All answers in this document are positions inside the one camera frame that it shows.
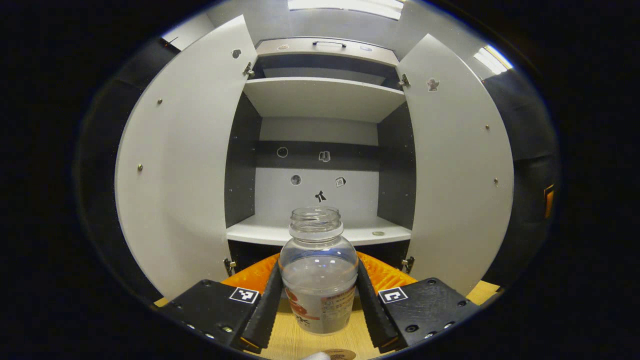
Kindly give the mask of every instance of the cabinet shelf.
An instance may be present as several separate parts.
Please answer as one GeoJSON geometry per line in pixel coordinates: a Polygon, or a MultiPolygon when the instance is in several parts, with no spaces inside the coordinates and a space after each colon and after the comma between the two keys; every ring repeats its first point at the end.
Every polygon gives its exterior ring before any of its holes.
{"type": "MultiPolygon", "coordinates": [[[[284,245],[291,239],[286,222],[254,215],[227,229],[227,239],[264,245],[284,245]]],[[[368,222],[345,224],[342,234],[354,246],[409,240],[411,231],[383,218],[368,222]],[[373,235],[381,231],[384,235],[373,235]]]]}
{"type": "Polygon", "coordinates": [[[381,122],[405,102],[404,92],[329,78],[266,78],[246,82],[244,93],[263,117],[323,117],[381,122]]]}

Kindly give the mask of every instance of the jar label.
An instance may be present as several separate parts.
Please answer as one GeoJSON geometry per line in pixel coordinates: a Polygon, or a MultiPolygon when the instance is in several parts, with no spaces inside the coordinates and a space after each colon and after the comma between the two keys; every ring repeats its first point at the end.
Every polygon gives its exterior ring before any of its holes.
{"type": "Polygon", "coordinates": [[[298,324],[309,332],[328,334],[342,329],[351,315],[355,283],[336,295],[312,295],[286,288],[298,324]]]}

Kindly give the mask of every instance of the glass jar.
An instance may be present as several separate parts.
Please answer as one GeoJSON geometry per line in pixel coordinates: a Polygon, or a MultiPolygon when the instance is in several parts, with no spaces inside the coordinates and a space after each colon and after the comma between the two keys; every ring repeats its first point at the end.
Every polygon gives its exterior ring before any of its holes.
{"type": "Polygon", "coordinates": [[[298,325],[312,334],[343,329],[351,315],[358,256],[342,237],[338,209],[295,209],[278,266],[298,325]]]}

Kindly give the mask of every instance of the white cabinet door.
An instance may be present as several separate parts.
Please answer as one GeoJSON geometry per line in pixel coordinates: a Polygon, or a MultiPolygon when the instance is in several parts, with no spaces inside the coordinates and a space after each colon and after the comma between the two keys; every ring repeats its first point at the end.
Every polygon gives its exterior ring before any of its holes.
{"type": "Polygon", "coordinates": [[[466,295],[491,265],[511,215],[509,139],[482,83],[431,35],[397,72],[410,82],[404,93],[416,152],[411,275],[437,277],[466,295]]]}
{"type": "Polygon", "coordinates": [[[168,299],[199,280],[227,277],[227,145],[243,70],[256,57],[244,17],[229,21],[167,64],[125,126],[118,217],[138,265],[168,299]]]}

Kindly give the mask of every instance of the ceiling light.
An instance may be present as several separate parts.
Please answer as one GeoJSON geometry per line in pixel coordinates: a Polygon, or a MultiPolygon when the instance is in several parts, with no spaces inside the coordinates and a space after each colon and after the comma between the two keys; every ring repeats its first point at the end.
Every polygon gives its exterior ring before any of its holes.
{"type": "Polygon", "coordinates": [[[488,67],[494,74],[502,74],[513,66],[490,45],[480,48],[474,58],[488,67]]]}

